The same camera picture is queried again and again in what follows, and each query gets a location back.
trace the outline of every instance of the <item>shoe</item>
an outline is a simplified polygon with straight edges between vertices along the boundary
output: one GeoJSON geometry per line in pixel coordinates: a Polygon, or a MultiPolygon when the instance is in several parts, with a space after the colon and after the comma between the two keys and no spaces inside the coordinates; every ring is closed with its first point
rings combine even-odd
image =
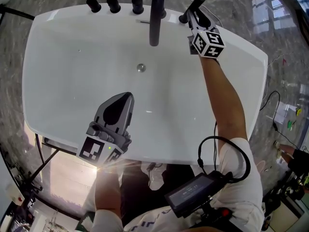
{"type": "Polygon", "coordinates": [[[277,159],[279,159],[282,155],[282,150],[278,149],[278,152],[277,152],[277,159]]]}
{"type": "Polygon", "coordinates": [[[274,146],[276,149],[280,149],[280,143],[278,141],[274,141],[274,146]]]}

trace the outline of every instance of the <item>marble floor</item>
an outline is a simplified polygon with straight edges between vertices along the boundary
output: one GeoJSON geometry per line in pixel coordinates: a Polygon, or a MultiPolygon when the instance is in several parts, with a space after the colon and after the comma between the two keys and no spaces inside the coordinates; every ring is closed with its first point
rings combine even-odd
{"type": "MultiPolygon", "coordinates": [[[[11,0],[7,6],[39,15],[58,8],[85,4],[85,1],[11,0]]],[[[131,0],[119,1],[131,3],[131,0]]],[[[165,7],[184,12],[190,3],[190,0],[165,0],[165,7]]],[[[281,94],[282,107],[286,109],[276,117],[279,130],[295,144],[301,144],[302,132],[308,126],[309,57],[308,46],[297,26],[290,0],[206,0],[204,5],[220,18],[224,28],[268,54],[267,96],[263,102],[274,90],[281,94]],[[302,109],[297,117],[295,107],[302,109]],[[289,120],[296,121],[292,130],[287,129],[289,120]]],[[[0,143],[24,169],[34,172],[41,164],[41,159],[31,139],[33,135],[25,126],[21,87],[24,52],[31,23],[25,18],[6,14],[0,26],[0,143]]],[[[274,95],[260,112],[250,139],[255,162],[266,161],[265,171],[261,172],[264,193],[273,188],[286,171],[286,166],[276,163],[276,151],[272,147],[274,140],[287,143],[272,128],[277,102],[278,97],[274,95]]],[[[47,157],[51,154],[51,149],[44,149],[44,153],[47,157]]],[[[60,157],[54,164],[61,164],[61,161],[63,159],[60,157]]],[[[53,164],[42,173],[42,176],[46,176],[42,180],[45,190],[51,189],[52,167],[53,164]]],[[[73,201],[68,200],[67,196],[61,197],[51,192],[42,195],[72,214],[79,215],[81,212],[77,207],[80,207],[84,194],[76,194],[79,198],[73,201]]]]}

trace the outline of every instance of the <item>black knob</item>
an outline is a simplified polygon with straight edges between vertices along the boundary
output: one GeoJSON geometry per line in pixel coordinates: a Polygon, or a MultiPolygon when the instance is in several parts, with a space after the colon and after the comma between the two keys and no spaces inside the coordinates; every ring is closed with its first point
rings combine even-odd
{"type": "Polygon", "coordinates": [[[107,0],[106,1],[108,6],[110,7],[110,11],[112,13],[118,13],[121,9],[119,3],[118,3],[118,0],[107,0]]]}
{"type": "Polygon", "coordinates": [[[140,15],[144,12],[143,0],[132,0],[132,5],[134,14],[140,15]]]}
{"type": "Polygon", "coordinates": [[[201,5],[202,5],[202,3],[204,2],[205,0],[194,0],[191,4],[190,4],[190,6],[189,6],[189,8],[184,12],[184,14],[183,15],[181,15],[178,19],[179,19],[179,21],[181,22],[181,23],[187,23],[188,22],[188,18],[187,18],[187,12],[188,12],[188,10],[190,10],[191,12],[194,12],[194,11],[196,11],[201,5]]]}
{"type": "Polygon", "coordinates": [[[101,9],[101,5],[98,3],[97,0],[87,0],[86,3],[91,8],[93,13],[99,12],[101,9]]]}

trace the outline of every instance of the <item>black cable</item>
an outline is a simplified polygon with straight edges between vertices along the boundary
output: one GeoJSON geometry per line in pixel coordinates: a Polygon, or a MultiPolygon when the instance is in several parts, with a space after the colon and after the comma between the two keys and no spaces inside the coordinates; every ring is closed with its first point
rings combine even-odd
{"type": "Polygon", "coordinates": [[[264,107],[267,105],[268,101],[269,101],[269,98],[272,96],[272,94],[274,93],[277,93],[279,95],[279,99],[278,99],[278,104],[277,104],[277,107],[276,107],[276,110],[275,110],[275,114],[274,114],[274,117],[272,119],[272,123],[275,124],[275,116],[277,114],[277,110],[278,110],[278,107],[279,107],[279,104],[280,104],[280,93],[278,91],[272,91],[271,94],[268,96],[268,99],[267,101],[265,102],[264,106],[262,106],[262,108],[260,108],[260,111],[262,111],[264,109],[264,107]]]}
{"type": "Polygon", "coordinates": [[[285,137],[286,138],[286,140],[287,141],[289,141],[291,144],[293,144],[286,136],[284,136],[280,131],[276,131],[277,133],[279,133],[279,134],[281,134],[283,137],[285,137]]]}
{"type": "Polygon", "coordinates": [[[273,117],[273,119],[272,119],[272,126],[273,126],[273,128],[275,129],[275,131],[277,132],[277,133],[279,133],[280,135],[282,135],[283,137],[285,137],[286,139],[287,139],[287,141],[289,141],[291,144],[293,144],[286,136],[284,136],[280,131],[279,131],[279,129],[278,129],[278,126],[277,126],[277,124],[275,123],[275,116],[276,116],[276,114],[277,114],[277,110],[278,110],[278,107],[279,107],[279,103],[280,103],[280,93],[278,92],[278,91],[272,91],[271,92],[271,94],[268,96],[268,99],[267,99],[267,101],[266,101],[266,103],[264,104],[264,106],[262,106],[262,108],[260,109],[260,111],[261,110],[263,110],[263,108],[267,105],[267,103],[268,103],[268,101],[269,101],[269,98],[271,97],[271,95],[272,94],[274,94],[274,93],[277,93],[278,94],[278,96],[279,96],[279,99],[278,99],[278,104],[277,104],[277,107],[276,107],[276,110],[275,110],[275,114],[274,114],[274,117],[273,117]]]}
{"type": "MultiPolygon", "coordinates": [[[[214,129],[213,129],[213,135],[216,135],[216,128],[217,128],[217,121],[214,124],[214,129]]],[[[214,152],[213,152],[213,165],[214,165],[214,170],[217,171],[217,167],[216,167],[216,161],[217,161],[217,144],[216,144],[216,140],[213,139],[213,146],[214,146],[214,152]]]]}
{"type": "Polygon", "coordinates": [[[239,181],[242,181],[244,180],[245,178],[248,177],[249,173],[250,173],[250,170],[251,170],[251,165],[250,165],[250,161],[249,161],[249,158],[248,156],[245,154],[245,152],[242,151],[241,148],[239,148],[236,144],[234,144],[232,141],[224,138],[224,137],[220,137],[220,136],[210,136],[210,137],[207,137],[205,138],[200,144],[199,144],[199,147],[198,147],[198,159],[197,159],[197,163],[198,165],[200,166],[200,168],[203,170],[203,172],[206,174],[205,170],[204,170],[204,165],[203,165],[203,160],[201,159],[201,152],[202,152],[202,145],[205,141],[209,140],[209,139],[218,139],[218,140],[222,140],[224,141],[225,143],[228,143],[229,145],[233,146],[236,150],[238,150],[242,156],[244,157],[245,159],[245,162],[246,162],[246,171],[244,173],[244,175],[241,177],[241,178],[231,178],[228,182],[229,183],[237,183],[239,181]]]}

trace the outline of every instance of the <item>black faucet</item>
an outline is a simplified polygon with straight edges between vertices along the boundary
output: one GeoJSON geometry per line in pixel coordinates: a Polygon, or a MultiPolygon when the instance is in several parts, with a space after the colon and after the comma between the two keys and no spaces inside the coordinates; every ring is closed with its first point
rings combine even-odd
{"type": "Polygon", "coordinates": [[[149,43],[151,46],[159,44],[161,19],[165,16],[164,0],[152,0],[149,26],[149,43]]]}

